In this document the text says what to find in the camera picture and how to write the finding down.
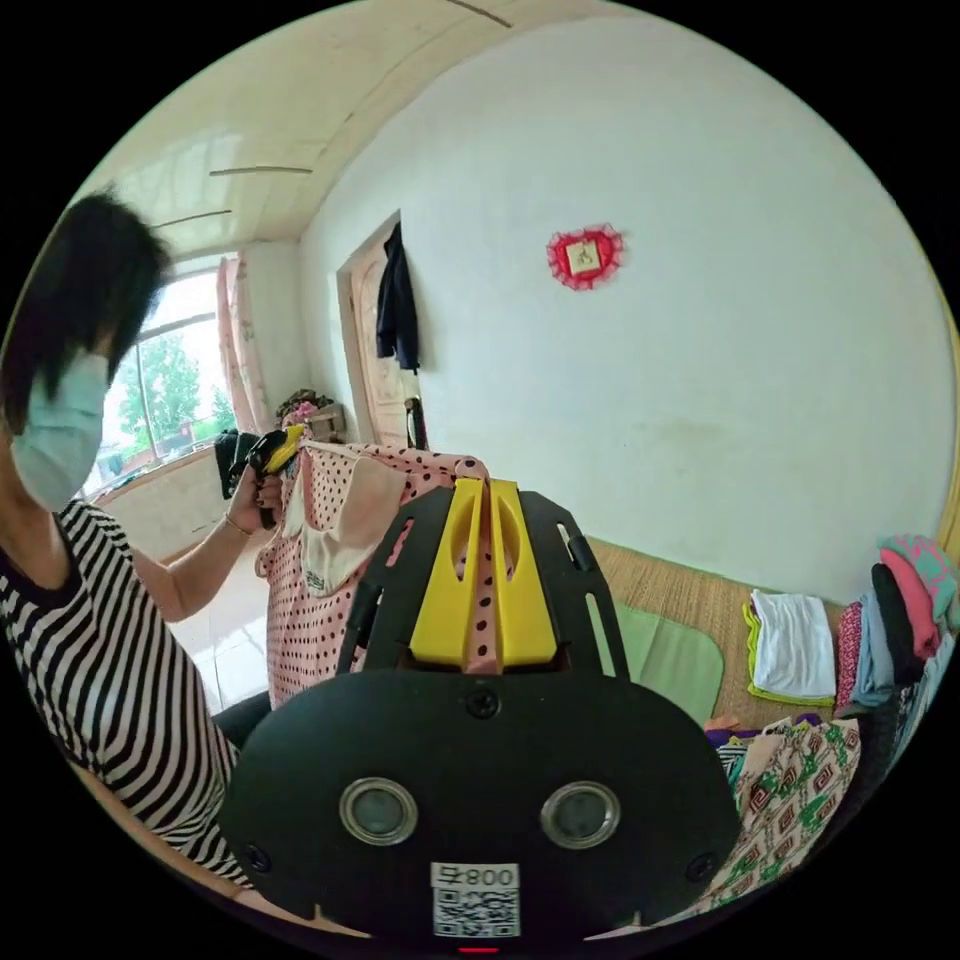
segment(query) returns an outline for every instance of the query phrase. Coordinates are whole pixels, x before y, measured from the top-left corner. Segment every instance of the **white towel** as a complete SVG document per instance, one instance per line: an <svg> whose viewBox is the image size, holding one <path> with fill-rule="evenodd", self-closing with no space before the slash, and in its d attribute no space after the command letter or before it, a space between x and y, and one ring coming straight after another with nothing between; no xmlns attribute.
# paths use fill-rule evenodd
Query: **white towel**
<svg viewBox="0 0 960 960"><path fill-rule="evenodd" d="M400 509L406 479L400 470L360 457L350 471L343 505L331 526L318 530L307 516L301 531L300 563L313 596L335 593L370 559Z"/></svg>
<svg viewBox="0 0 960 960"><path fill-rule="evenodd" d="M753 684L799 700L837 695L833 636L823 601L798 594L750 594L760 620Z"/></svg>

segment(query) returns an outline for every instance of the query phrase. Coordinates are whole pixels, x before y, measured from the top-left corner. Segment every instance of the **striped shirt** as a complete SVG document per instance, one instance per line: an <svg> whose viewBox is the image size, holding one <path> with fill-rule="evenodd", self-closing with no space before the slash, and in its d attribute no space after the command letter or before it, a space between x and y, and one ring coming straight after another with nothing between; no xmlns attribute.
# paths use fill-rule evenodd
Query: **striped shirt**
<svg viewBox="0 0 960 960"><path fill-rule="evenodd" d="M217 814L237 751L133 566L120 525L80 501L58 518L67 582L46 590L0 550L0 615L34 705L70 760L213 873L249 882Z"/></svg>

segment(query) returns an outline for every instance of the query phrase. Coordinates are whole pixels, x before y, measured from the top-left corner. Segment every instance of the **woman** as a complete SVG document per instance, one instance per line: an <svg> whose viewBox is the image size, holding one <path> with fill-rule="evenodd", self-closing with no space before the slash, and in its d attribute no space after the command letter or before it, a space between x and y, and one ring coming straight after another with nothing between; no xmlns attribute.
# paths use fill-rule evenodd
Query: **woman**
<svg viewBox="0 0 960 960"><path fill-rule="evenodd" d="M260 507L279 507L280 481L258 484L248 467L216 529L169 566L75 499L107 390L169 267L134 213L89 196L64 214L3 331L0 621L47 730L118 823L181 874L265 907L242 894L250 884L217 814L237 756L231 737L268 705L240 705L218 726L167 623L216 595L261 528Z"/></svg>

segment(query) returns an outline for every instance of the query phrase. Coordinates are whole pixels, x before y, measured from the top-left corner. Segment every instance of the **bracelet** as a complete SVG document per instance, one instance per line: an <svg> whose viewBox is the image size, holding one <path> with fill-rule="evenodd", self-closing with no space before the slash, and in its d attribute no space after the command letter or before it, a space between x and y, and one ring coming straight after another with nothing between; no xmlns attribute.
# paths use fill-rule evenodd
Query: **bracelet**
<svg viewBox="0 0 960 960"><path fill-rule="evenodd" d="M248 540L253 536L252 533L247 533L247 531L244 530L243 527L237 526L237 524L235 524L235 523L230 519L230 516L229 516L228 514L225 513L225 514L223 515L223 519L227 522L227 525L228 525L228 526L233 527L233 529L236 530L238 533L242 533Z"/></svg>

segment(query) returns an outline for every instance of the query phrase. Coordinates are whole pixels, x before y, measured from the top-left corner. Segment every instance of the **screw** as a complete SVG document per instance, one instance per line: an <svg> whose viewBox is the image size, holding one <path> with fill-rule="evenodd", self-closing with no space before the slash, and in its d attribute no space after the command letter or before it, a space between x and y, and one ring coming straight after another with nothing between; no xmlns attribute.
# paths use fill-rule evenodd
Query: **screw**
<svg viewBox="0 0 960 960"><path fill-rule="evenodd" d="M485 687L467 694L467 713L478 720L489 720L500 709L500 698Z"/></svg>
<svg viewBox="0 0 960 960"><path fill-rule="evenodd" d="M257 873L268 873L270 871L270 858L259 847L255 847L251 843L247 849L244 850L244 856L246 857L247 863L249 863Z"/></svg>
<svg viewBox="0 0 960 960"><path fill-rule="evenodd" d="M691 883L700 883L713 873L716 858L712 853L703 853L687 867L687 879Z"/></svg>

